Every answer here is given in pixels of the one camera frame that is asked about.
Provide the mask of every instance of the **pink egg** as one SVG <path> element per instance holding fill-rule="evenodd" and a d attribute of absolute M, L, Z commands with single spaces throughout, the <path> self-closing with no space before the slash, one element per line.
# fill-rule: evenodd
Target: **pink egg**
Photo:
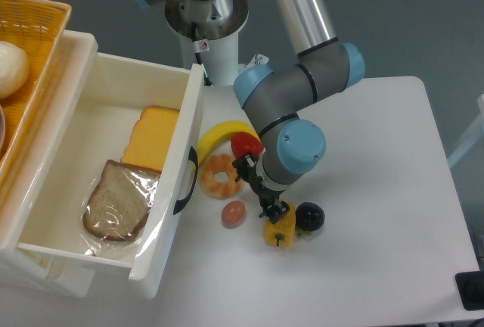
<path fill-rule="evenodd" d="M 222 223 L 228 229 L 239 226 L 244 220 L 245 204 L 242 201 L 231 201 L 222 210 Z"/>

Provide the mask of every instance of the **toy food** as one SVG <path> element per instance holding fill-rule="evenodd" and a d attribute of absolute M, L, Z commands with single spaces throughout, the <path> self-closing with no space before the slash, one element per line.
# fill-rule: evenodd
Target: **toy food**
<path fill-rule="evenodd" d="M 0 98 L 16 92 L 29 77 L 29 59 L 22 48 L 0 41 Z"/>
<path fill-rule="evenodd" d="M 238 132 L 232 136 L 230 145 L 236 158 L 250 152 L 256 159 L 259 159 L 259 155 L 264 150 L 264 145 L 262 145 L 260 140 L 248 132 Z"/>
<path fill-rule="evenodd" d="M 296 213 L 294 205 L 287 202 L 289 211 L 286 215 L 275 224 L 269 220 L 265 221 L 264 240 L 269 245 L 288 248 L 293 244 L 294 234 L 296 231 Z"/>
<path fill-rule="evenodd" d="M 160 175 L 108 160 L 82 215 L 94 236 L 111 241 L 134 238 L 144 226 Z"/>
<path fill-rule="evenodd" d="M 247 123 L 240 120 L 230 120 L 215 125 L 198 141 L 197 154 L 198 163 L 203 161 L 223 142 L 228 141 L 233 135 L 238 132 L 248 132 L 259 139 L 256 131 Z"/>
<path fill-rule="evenodd" d="M 245 204 L 242 201 L 230 201 L 222 210 L 222 223 L 227 229 L 239 226 L 244 220 Z"/>
<path fill-rule="evenodd" d="M 200 187 L 206 195 L 221 200 L 235 196 L 244 186 L 243 182 L 235 182 L 237 171 L 232 166 L 235 160 L 229 154 L 211 155 L 200 168 Z M 226 173 L 225 182 L 217 181 L 215 174 Z"/>
<path fill-rule="evenodd" d="M 324 211 L 317 204 L 301 203 L 296 210 L 296 224 L 303 231 L 313 232 L 324 224 Z"/>
<path fill-rule="evenodd" d="M 167 107 L 153 106 L 144 109 L 133 127 L 121 162 L 161 172 L 178 115 L 178 110 Z"/>

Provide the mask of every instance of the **yellow bell pepper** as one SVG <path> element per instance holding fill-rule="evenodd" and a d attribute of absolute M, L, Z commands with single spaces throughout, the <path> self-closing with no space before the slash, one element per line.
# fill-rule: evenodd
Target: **yellow bell pepper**
<path fill-rule="evenodd" d="M 289 211 L 282 219 L 275 224 L 271 223 L 269 220 L 265 222 L 264 240 L 269 245 L 288 248 L 294 242 L 294 234 L 296 232 L 296 208 L 292 203 L 286 203 L 289 205 Z"/>

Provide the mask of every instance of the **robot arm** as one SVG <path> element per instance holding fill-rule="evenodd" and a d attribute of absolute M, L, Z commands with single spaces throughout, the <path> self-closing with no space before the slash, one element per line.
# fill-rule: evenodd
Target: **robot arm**
<path fill-rule="evenodd" d="M 276 223 L 287 205 L 279 195 L 310 171 L 326 149 L 323 132 L 297 111 L 357 83 L 365 63 L 356 47 L 341 44 L 322 0 L 278 0 L 299 63 L 274 74 L 252 66 L 234 82 L 237 99 L 258 132 L 265 153 L 234 162 L 239 177 L 259 196 L 263 212 Z"/>
<path fill-rule="evenodd" d="M 260 160 L 246 154 L 234 167 L 259 196 L 261 216 L 273 223 L 287 212 L 279 195 L 314 168 L 326 148 L 323 132 L 300 119 L 297 111 L 347 89 L 365 74 L 361 54 L 354 45 L 339 42 L 322 0 L 278 4 L 299 63 L 279 74 L 267 64 L 254 65 L 234 81 L 237 99 L 265 146 Z M 168 0 L 165 13 L 170 26 L 183 36 L 217 40 L 245 23 L 247 3 Z M 225 66 L 217 62 L 214 69 L 221 67 Z"/>

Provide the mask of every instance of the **black ball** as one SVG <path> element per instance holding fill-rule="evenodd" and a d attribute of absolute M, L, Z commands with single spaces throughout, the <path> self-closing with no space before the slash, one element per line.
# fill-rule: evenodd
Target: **black ball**
<path fill-rule="evenodd" d="M 296 209 L 296 224 L 304 231 L 316 231 L 324 224 L 324 211 L 317 204 L 303 202 Z"/>

